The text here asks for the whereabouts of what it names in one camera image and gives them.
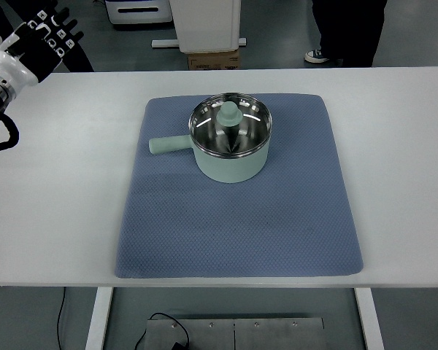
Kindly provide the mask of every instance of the mint green pot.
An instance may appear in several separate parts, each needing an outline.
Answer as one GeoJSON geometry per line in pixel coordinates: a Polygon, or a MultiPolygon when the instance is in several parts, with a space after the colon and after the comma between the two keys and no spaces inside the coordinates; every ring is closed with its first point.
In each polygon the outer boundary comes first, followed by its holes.
{"type": "Polygon", "coordinates": [[[266,163],[272,119],[258,99],[223,93],[201,102],[188,121],[190,133],[149,140],[154,155],[193,148],[196,164],[209,178],[225,183],[248,180],[266,163]]]}

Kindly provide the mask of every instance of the table leg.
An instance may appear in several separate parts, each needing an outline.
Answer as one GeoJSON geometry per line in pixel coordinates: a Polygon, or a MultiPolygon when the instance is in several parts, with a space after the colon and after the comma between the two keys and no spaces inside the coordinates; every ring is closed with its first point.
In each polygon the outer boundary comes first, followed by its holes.
{"type": "Polygon", "coordinates": [[[354,288],[358,304],[358,313],[364,331],[366,350],[384,350],[377,311],[374,308],[370,288],[354,288]]]}
{"type": "Polygon", "coordinates": [[[102,350],[104,348],[105,331],[109,321],[110,303],[113,287],[99,287],[94,301],[93,316],[89,326],[86,350],[102,350]]]}

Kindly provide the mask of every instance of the power cord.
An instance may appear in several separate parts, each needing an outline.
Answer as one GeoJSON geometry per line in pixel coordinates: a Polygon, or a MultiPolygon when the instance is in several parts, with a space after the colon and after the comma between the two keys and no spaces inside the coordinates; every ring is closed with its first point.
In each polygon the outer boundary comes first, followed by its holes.
{"type": "Polygon", "coordinates": [[[64,308],[65,294],[66,294],[66,287],[64,287],[64,296],[61,299],[60,311],[58,312],[58,318],[57,318],[57,341],[58,341],[58,348],[60,350],[61,350],[61,343],[60,343],[60,316],[61,316],[61,311],[64,308]]]}
{"type": "MultiPolygon", "coordinates": [[[[188,350],[190,348],[190,337],[188,336],[188,332],[185,329],[185,327],[183,327],[183,325],[180,322],[178,322],[174,317],[169,316],[168,314],[164,314],[162,312],[155,312],[154,314],[151,315],[151,317],[148,319],[148,321],[153,319],[153,317],[157,316],[157,315],[162,315],[162,316],[165,316],[165,317],[171,319],[172,321],[175,321],[179,326],[181,326],[181,328],[183,329],[183,331],[185,332],[185,334],[187,336],[187,343],[185,346],[180,345],[179,343],[175,343],[174,346],[172,347],[172,350],[182,350],[182,349],[188,350]]],[[[141,338],[138,340],[137,344],[134,346],[134,350],[138,349],[138,345],[141,343],[141,341],[143,340],[145,335],[146,335],[146,330],[143,333],[143,335],[141,336],[141,338]]]]}

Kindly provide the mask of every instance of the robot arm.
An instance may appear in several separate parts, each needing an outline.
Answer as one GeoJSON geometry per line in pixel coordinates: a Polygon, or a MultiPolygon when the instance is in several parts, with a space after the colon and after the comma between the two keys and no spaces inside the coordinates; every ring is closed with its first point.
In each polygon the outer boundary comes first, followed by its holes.
{"type": "Polygon", "coordinates": [[[18,129],[4,113],[8,104],[25,86],[36,85],[48,77],[82,38],[81,31],[75,35],[70,32],[76,20],[64,24],[69,9],[56,12],[56,5],[57,1],[52,1],[0,45],[0,121],[10,135],[8,141],[0,143],[0,151],[14,147],[19,140],[18,129]]]}

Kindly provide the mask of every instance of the white table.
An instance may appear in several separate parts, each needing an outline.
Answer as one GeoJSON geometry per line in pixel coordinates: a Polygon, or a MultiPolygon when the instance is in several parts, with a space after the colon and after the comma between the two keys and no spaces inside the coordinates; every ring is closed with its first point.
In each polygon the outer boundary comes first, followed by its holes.
{"type": "Polygon", "coordinates": [[[20,143],[0,152],[0,285],[438,287],[437,67],[52,74],[24,90],[7,114],[18,125],[20,143]],[[114,275],[146,103],[228,91],[323,98],[362,272],[239,279],[114,275]]]}

